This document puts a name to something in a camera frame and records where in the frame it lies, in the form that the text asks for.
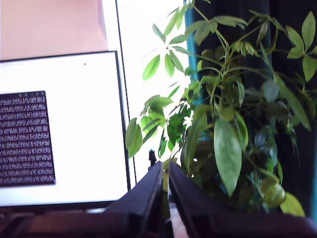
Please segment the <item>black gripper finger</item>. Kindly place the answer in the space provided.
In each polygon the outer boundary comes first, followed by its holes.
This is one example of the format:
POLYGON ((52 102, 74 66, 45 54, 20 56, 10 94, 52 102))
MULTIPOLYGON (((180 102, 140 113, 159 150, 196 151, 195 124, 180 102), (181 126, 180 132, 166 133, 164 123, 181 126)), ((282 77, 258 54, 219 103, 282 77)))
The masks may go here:
POLYGON ((189 237, 235 236, 230 212, 202 191, 174 162, 168 165, 168 183, 189 237))
POLYGON ((162 162, 157 162, 132 190, 106 209, 106 237, 158 238, 161 227, 162 185, 162 162))

